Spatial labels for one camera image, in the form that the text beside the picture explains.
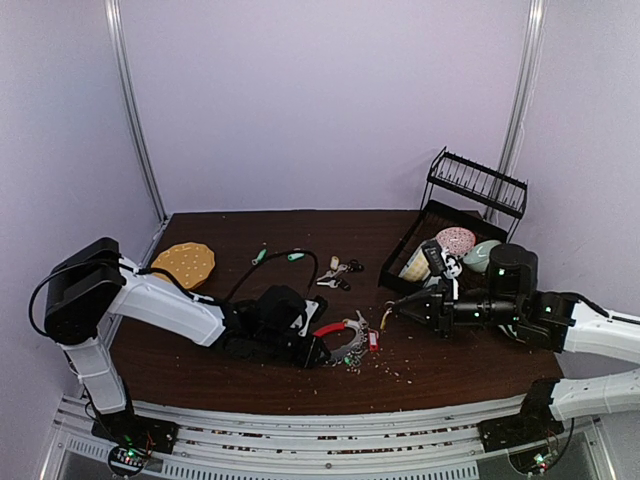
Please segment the metal keyring with red handle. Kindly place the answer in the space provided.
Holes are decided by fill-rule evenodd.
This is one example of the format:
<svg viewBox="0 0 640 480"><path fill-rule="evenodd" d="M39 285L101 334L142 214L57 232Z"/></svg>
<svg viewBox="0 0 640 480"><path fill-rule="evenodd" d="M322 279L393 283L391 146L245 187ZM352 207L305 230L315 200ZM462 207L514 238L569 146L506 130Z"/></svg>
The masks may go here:
<svg viewBox="0 0 640 480"><path fill-rule="evenodd" d="M358 309L355 310L354 318L344 318L316 330L314 335L321 337L330 350L330 360L322 366L344 364L359 367L364 355L372 353L368 348L369 330L375 329Z"/></svg>

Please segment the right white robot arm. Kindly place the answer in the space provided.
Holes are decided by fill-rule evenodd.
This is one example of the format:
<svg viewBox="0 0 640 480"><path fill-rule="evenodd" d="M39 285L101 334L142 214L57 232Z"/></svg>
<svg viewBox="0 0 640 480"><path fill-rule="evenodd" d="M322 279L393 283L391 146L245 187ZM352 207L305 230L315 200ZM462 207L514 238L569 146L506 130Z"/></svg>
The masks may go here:
<svg viewBox="0 0 640 480"><path fill-rule="evenodd" d="M638 317L606 310L575 292L540 291L537 269L535 253L500 244L489 253L485 287L459 292L455 280L442 279L391 303L388 310L442 337L457 326L495 326L535 348L638 364ZM518 413L484 420L478 431L490 452L561 434L567 420L638 407L638 369L581 380L540 379L532 383Z"/></svg>

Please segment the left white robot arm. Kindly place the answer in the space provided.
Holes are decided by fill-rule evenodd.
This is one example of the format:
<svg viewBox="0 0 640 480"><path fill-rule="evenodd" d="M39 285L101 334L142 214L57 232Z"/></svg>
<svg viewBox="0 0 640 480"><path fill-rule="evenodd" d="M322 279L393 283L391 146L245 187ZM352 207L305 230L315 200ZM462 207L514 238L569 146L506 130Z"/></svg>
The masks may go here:
<svg viewBox="0 0 640 480"><path fill-rule="evenodd" d="M127 458L170 453L177 425L138 415L98 325L110 314L128 317L236 358L266 358L302 369L325 364L324 341L310 332L328 304L286 285L259 298L234 301L190 292L166 269L140 267L103 237L56 265L34 288L29 302L47 292L44 319L34 330L64 352L85 388L99 434Z"/></svg>

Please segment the key with yellow tag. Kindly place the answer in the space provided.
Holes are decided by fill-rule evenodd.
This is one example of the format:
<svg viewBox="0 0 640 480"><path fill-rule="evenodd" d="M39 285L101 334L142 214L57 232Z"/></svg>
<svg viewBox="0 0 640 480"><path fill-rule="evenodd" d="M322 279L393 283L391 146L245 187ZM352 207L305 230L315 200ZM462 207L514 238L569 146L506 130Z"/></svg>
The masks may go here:
<svg viewBox="0 0 640 480"><path fill-rule="evenodd" d="M385 303L385 310L384 310L384 313L382 314L382 317L380 320L380 326L379 326L381 331L384 331L386 329L389 318L394 314L394 307L395 307L394 301L387 301Z"/></svg>

